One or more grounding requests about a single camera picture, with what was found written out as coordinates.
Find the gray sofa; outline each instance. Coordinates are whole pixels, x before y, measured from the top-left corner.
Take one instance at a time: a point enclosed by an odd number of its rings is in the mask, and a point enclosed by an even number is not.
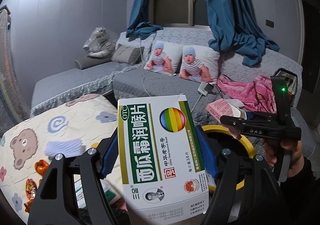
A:
[[[163,40],[185,45],[208,45],[213,39],[211,31],[190,28],[165,28],[152,34],[146,40],[125,38],[125,32],[120,35],[116,43],[130,47],[144,46],[142,61],[146,62],[152,46],[156,40]],[[302,90],[302,67],[295,61],[272,50],[266,50],[259,67],[242,65],[242,56],[235,53],[225,53],[220,57],[220,71],[231,79],[241,82],[253,81],[256,75],[271,76],[279,68],[285,68],[297,74],[298,90],[292,103],[292,118],[296,125],[302,129],[303,153],[309,157],[315,148],[312,135],[303,117],[296,109]],[[88,93],[106,94],[114,93],[116,99],[162,96],[184,93],[187,96],[190,108],[194,106],[199,97],[197,89],[199,84],[179,78],[167,76],[144,70],[143,63],[129,66],[115,62],[108,62],[87,70],[72,69],[39,81],[36,84],[32,100],[32,116],[38,115],[50,108],[76,99]],[[205,110],[208,103],[221,98],[219,92],[202,97],[197,103],[192,116],[195,123],[201,125],[217,124],[217,121]],[[261,141],[249,138],[256,151],[264,155]]]

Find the pink clothing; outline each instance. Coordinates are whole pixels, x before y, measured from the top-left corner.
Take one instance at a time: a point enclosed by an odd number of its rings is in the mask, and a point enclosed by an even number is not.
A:
[[[242,101],[250,111],[276,113],[276,101],[272,91],[271,79],[258,75],[253,82],[233,82],[225,76],[219,76],[218,87],[230,98]]]

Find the rainbow striped circle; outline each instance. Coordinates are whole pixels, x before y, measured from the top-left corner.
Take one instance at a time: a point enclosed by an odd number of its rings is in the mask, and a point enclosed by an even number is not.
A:
[[[184,128],[186,117],[176,108],[167,108],[160,114],[160,123],[162,127],[169,132],[178,132]]]

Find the silver bolt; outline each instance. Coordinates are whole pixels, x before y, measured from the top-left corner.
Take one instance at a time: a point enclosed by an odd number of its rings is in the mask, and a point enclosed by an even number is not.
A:
[[[63,158],[63,154],[57,154],[54,158],[59,161]]]
[[[230,151],[230,149],[228,149],[228,148],[224,148],[224,149],[222,149],[222,153],[223,153],[225,156],[228,156],[229,154],[231,154],[231,151]]]
[[[97,152],[97,150],[95,148],[90,148],[88,150],[88,154],[90,154],[90,155],[94,155],[96,152]]]
[[[263,160],[263,156],[262,155],[256,155],[256,160],[257,161],[262,161]]]

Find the white pillow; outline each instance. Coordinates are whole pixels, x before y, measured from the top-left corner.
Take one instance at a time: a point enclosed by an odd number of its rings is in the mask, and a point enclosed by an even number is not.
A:
[[[174,75],[181,61],[183,45],[156,41],[144,69]]]
[[[219,57],[220,54],[210,47],[185,45],[179,77],[196,82],[217,84]]]

